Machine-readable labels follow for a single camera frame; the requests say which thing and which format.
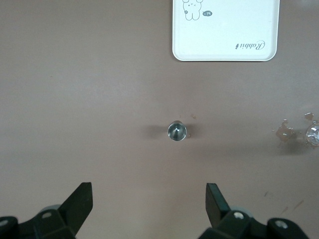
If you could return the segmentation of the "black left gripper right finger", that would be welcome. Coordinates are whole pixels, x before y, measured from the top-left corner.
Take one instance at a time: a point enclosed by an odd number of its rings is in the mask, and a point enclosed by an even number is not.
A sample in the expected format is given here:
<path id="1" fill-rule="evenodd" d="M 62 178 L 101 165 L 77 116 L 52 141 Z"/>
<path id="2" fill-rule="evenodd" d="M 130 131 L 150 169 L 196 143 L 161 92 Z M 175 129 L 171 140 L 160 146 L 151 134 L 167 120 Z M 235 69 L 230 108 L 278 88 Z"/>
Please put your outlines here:
<path id="1" fill-rule="evenodd" d="M 217 184 L 206 184 L 205 208 L 211 223 L 201 239 L 307 239 L 294 222 L 271 218 L 262 224 L 241 210 L 232 210 Z"/>

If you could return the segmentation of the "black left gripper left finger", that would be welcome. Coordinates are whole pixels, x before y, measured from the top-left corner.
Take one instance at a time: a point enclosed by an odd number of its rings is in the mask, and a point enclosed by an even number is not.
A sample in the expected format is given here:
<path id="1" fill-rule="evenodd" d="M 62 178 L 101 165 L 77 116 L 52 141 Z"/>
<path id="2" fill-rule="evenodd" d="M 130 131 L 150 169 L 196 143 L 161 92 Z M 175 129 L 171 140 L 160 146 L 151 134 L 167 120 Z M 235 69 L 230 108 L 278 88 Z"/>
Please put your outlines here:
<path id="1" fill-rule="evenodd" d="M 61 204 L 42 210 L 19 223 L 14 216 L 0 218 L 2 239 L 75 239 L 93 208 L 92 183 L 83 182 Z"/>

